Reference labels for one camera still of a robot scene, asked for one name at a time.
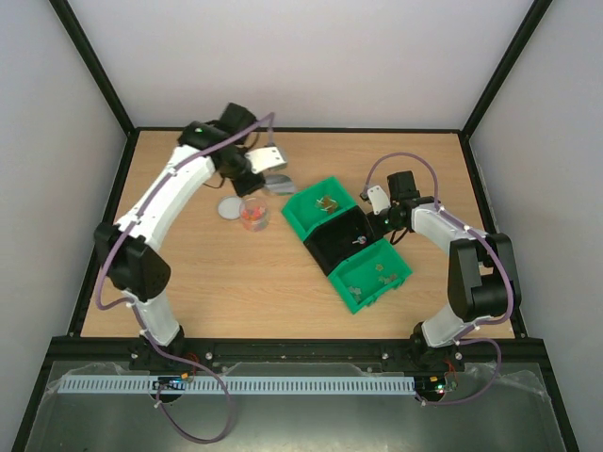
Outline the silver metal scoop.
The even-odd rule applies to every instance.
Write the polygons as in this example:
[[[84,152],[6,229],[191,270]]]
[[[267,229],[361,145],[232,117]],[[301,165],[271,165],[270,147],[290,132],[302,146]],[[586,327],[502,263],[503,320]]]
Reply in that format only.
[[[298,189],[293,180],[284,174],[269,174],[265,177],[264,190],[278,196],[295,194]]]

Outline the round white lid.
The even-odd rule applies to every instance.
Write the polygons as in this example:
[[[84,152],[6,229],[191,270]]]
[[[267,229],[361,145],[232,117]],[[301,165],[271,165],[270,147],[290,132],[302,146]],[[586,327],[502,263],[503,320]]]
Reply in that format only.
[[[217,207],[219,216],[227,220],[239,219],[242,203],[243,200],[238,196],[228,196],[222,198]]]

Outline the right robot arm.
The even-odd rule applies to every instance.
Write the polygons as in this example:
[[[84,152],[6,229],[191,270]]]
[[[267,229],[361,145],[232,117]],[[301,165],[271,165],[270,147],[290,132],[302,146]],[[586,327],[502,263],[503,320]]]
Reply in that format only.
[[[410,359],[429,369],[443,359],[444,348],[483,325],[506,322],[520,305],[513,243],[506,234],[467,225],[435,197],[422,197],[410,171],[389,175],[387,183],[387,190],[366,184],[361,192],[372,207],[367,219],[376,235],[420,234],[448,257],[448,301],[410,336]]]

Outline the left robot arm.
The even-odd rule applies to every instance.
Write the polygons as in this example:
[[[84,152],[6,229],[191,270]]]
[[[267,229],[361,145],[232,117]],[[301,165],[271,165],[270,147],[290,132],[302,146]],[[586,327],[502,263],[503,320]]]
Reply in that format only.
[[[170,159],[156,179],[116,223],[100,223],[93,234],[101,264],[96,288],[110,280],[136,313],[141,333],[168,347],[183,329],[167,297],[171,268],[159,250],[169,228],[190,198],[214,175],[232,183],[243,198],[266,185],[265,173],[287,164],[284,153],[270,141],[246,148],[247,137],[260,127],[273,131],[275,115],[258,119],[247,108],[230,103],[210,122],[187,125]]]

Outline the clear plastic cup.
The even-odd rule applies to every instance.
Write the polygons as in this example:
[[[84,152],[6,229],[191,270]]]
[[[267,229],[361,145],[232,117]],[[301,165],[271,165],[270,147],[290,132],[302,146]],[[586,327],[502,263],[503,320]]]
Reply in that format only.
[[[269,225],[269,208],[264,199],[246,198],[239,206],[239,218],[243,227],[250,232],[259,232]]]

